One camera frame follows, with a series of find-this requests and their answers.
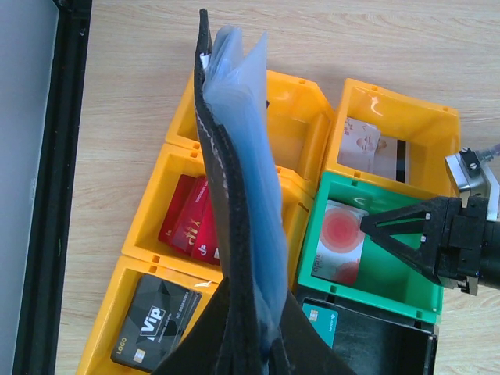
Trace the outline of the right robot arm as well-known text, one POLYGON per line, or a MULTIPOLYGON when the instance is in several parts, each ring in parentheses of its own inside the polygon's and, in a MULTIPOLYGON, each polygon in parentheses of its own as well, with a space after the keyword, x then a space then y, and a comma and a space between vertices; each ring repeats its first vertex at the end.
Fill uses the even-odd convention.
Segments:
POLYGON ((499 222, 488 200, 436 197, 362 219, 371 240, 434 284, 476 295, 499 289, 499 222))

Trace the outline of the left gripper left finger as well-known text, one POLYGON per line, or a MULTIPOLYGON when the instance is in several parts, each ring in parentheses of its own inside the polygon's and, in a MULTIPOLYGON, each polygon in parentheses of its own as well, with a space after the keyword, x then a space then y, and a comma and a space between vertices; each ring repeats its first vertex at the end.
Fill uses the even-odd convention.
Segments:
POLYGON ((153 371, 166 375, 232 374, 227 340, 230 284, 223 279, 186 338, 153 371))

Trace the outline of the black leather card holder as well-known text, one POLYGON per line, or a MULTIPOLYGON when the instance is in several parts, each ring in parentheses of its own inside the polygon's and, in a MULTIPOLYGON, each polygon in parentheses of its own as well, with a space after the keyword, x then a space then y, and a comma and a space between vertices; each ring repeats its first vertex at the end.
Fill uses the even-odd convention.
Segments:
POLYGON ((199 12, 194 99, 197 132, 227 304, 214 371, 291 372, 281 320, 289 296, 281 189, 266 133, 266 38, 244 52, 242 31, 211 35, 199 12))

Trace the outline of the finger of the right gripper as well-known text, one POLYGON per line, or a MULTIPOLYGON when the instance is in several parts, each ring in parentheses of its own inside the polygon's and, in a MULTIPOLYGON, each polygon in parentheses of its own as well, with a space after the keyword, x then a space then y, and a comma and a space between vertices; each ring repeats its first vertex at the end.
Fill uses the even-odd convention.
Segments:
POLYGON ((439 248, 447 209, 447 198, 432 198, 415 205, 369 214, 362 218, 360 229, 375 244, 439 285, 439 248))

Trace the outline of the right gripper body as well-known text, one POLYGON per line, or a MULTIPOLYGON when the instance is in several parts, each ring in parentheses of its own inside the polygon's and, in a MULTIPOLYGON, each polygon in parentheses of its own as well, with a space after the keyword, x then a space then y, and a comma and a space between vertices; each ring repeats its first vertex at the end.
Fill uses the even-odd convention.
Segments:
POLYGON ((480 257, 487 229, 488 200, 436 197, 429 201, 433 233, 429 242, 434 254, 429 279, 445 288, 459 288, 476 295, 480 279, 480 257))

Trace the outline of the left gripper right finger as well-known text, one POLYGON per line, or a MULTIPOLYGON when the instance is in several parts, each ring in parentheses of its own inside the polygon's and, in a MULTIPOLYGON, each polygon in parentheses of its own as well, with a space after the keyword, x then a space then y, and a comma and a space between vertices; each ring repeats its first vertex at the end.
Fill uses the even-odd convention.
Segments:
POLYGON ((292 293, 280 321, 280 335, 273 342, 270 374, 336 375, 354 371, 318 335, 292 293))

